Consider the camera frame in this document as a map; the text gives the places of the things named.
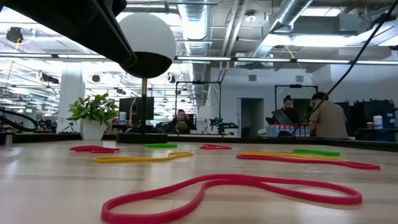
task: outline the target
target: green rubber band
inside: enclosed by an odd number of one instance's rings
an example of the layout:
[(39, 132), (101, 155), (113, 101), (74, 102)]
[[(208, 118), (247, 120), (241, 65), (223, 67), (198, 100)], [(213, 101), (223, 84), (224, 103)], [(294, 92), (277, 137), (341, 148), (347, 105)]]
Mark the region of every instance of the green rubber band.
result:
[(317, 154), (323, 156), (340, 156), (340, 152), (337, 151), (324, 151), (317, 149), (294, 149), (293, 153), (297, 154)]
[(177, 144), (145, 144), (144, 147), (171, 148), (177, 147)]

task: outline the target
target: hair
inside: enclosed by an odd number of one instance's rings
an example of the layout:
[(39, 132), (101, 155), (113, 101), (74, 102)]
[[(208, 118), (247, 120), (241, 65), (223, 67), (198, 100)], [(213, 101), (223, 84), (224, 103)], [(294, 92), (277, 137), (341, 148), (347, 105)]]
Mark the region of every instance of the hair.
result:
[(329, 100), (329, 96), (324, 92), (319, 92), (312, 96), (312, 100), (322, 100), (323, 98), (325, 98), (325, 100)]
[(292, 97), (290, 97), (290, 95), (287, 95), (287, 96), (284, 98), (284, 103), (286, 103), (287, 100), (292, 100)]

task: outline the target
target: man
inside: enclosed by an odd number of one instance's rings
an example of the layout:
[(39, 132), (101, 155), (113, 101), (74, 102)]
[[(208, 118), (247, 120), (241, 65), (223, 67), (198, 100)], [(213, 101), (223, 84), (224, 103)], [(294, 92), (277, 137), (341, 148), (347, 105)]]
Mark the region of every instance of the man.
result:
[[(319, 105), (325, 95), (326, 93), (319, 92), (312, 96), (314, 107)], [(317, 137), (348, 139), (346, 130), (347, 118), (342, 107), (328, 100), (329, 97), (326, 95), (321, 106), (311, 114), (311, 133), (316, 133)]]
[(196, 129), (195, 125), (193, 125), (192, 121), (188, 118), (188, 116), (185, 114), (184, 110), (178, 110), (178, 114), (177, 117), (174, 118), (170, 123), (169, 123), (169, 132), (175, 132), (175, 125), (178, 122), (185, 122), (185, 124), (187, 125), (188, 129), (187, 130), (183, 130), (180, 131), (181, 133), (190, 133), (191, 129)]

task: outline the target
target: yellow rubber band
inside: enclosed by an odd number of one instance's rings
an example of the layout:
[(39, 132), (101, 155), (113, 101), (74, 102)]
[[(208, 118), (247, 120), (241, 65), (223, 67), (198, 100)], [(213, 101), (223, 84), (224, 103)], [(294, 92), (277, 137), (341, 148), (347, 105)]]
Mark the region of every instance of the yellow rubber band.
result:
[(160, 162), (160, 161), (170, 161), (172, 159), (181, 157), (193, 156), (192, 152), (171, 152), (167, 157), (124, 157), (124, 156), (104, 156), (93, 158), (93, 162), (99, 163), (117, 163), (117, 162)]
[(324, 156), (305, 156), (287, 152), (241, 152), (242, 155), (257, 155), (257, 156), (278, 156), (278, 157), (289, 157), (299, 159), (313, 159), (313, 160), (325, 160), (325, 161), (348, 161), (341, 157), (324, 157)]

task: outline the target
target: green leaves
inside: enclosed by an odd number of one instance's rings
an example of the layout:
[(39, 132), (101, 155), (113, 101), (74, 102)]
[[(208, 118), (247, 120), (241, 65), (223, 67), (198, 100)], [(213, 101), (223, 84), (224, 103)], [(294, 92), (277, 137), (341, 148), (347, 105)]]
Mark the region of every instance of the green leaves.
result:
[(69, 105), (72, 117), (67, 118), (71, 123), (65, 129), (71, 127), (73, 131), (73, 122), (76, 124), (76, 121), (79, 119), (97, 121), (100, 124), (104, 123), (109, 126), (110, 123), (108, 121), (118, 115), (118, 112), (115, 110), (118, 106), (115, 105), (115, 100), (107, 100), (106, 97), (108, 96), (109, 94), (105, 93), (94, 97), (88, 96), (85, 99), (79, 97), (74, 104)]

